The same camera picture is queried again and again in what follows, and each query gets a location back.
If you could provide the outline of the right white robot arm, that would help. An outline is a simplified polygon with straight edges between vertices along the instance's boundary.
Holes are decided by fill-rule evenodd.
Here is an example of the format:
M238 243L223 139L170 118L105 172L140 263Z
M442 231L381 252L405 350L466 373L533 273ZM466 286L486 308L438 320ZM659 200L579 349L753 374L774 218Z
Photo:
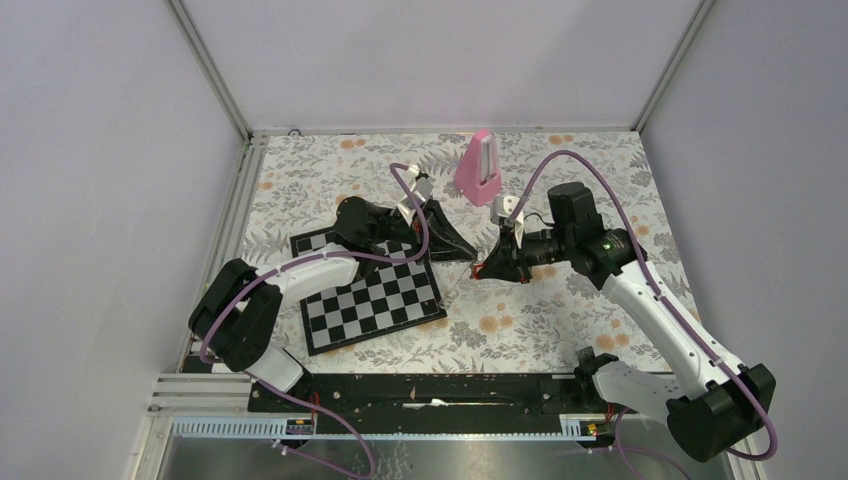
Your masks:
M607 229L592 192L580 182L549 189L552 224L525 232L519 200L498 196L491 220L500 236L473 269L476 280L526 284L535 266L567 262L647 335L673 375L635 369L613 354L578 355L573 396L583 410L608 403L666 426L692 459L706 462L764 427L776 379L763 364L747 366L712 337L660 281L625 229Z

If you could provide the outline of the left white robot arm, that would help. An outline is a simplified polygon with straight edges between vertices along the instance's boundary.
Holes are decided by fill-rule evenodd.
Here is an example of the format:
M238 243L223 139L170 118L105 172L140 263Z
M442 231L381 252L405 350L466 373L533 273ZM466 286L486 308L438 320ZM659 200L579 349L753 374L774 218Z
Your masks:
M271 343L286 300L299 302L332 287L361 280L383 265L413 261L472 261L477 250L450 224L436 200L409 213L361 197L338 206L327 245L264 274L241 259L227 262L204 293L188 326L200 338L206 364L222 363L272 386L272 398L288 411L309 401L307 370Z

